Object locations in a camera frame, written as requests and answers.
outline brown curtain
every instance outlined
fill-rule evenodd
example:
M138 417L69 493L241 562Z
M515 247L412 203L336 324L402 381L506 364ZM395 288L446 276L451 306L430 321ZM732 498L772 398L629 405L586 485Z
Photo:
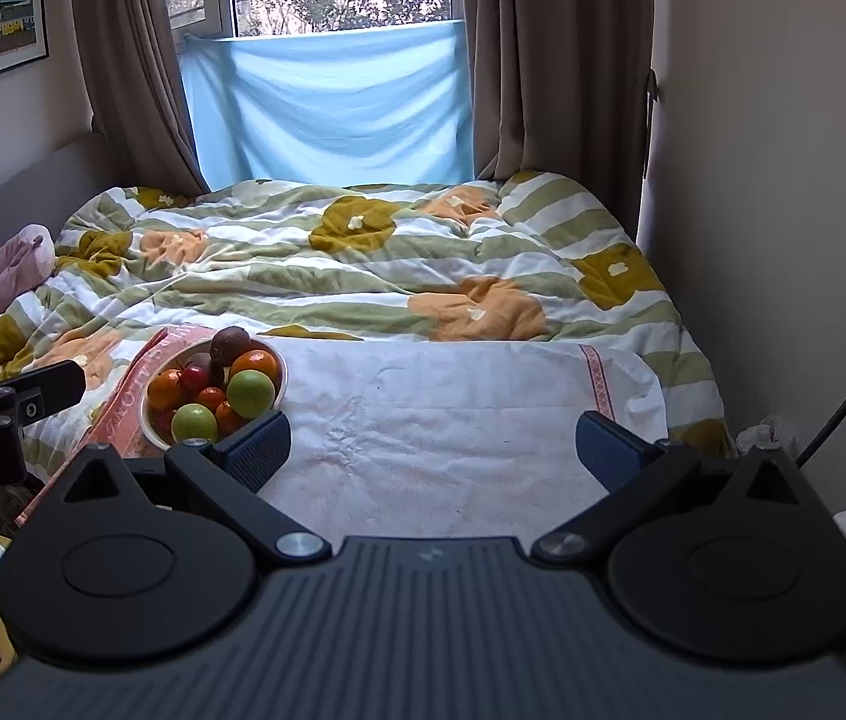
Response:
M207 193L166 1L73 0L73 13L94 127L130 180Z
M653 0L463 0L481 178L550 170L635 235Z

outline light blue curtain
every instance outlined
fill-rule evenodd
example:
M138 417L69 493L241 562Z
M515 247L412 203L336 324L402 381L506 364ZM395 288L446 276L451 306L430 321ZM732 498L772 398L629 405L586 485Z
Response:
M473 179L463 22L187 40L180 57L210 187Z

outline wall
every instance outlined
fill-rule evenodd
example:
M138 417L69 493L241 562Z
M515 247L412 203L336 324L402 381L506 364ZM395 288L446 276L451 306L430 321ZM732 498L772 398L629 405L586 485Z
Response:
M846 0L659 0L641 244L734 428L801 445L846 394ZM807 466L846 507L846 422Z
M45 0L50 58L0 76L0 184L90 128L70 0Z

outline headboard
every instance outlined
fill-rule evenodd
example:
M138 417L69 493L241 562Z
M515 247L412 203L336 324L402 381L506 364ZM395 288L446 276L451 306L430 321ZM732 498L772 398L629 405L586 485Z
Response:
M0 246L27 224L56 235L84 202L123 179L103 135L83 135L0 186Z

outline red striped border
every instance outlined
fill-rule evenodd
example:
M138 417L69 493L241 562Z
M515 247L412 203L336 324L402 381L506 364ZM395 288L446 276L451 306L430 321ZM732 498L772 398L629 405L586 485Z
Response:
M607 375L602 367L599 352L585 343L580 343L580 349L586 356L586 367L590 370L590 383L593 385L593 396L597 401L597 411L615 422L616 415L613 413L613 402L609 399Z

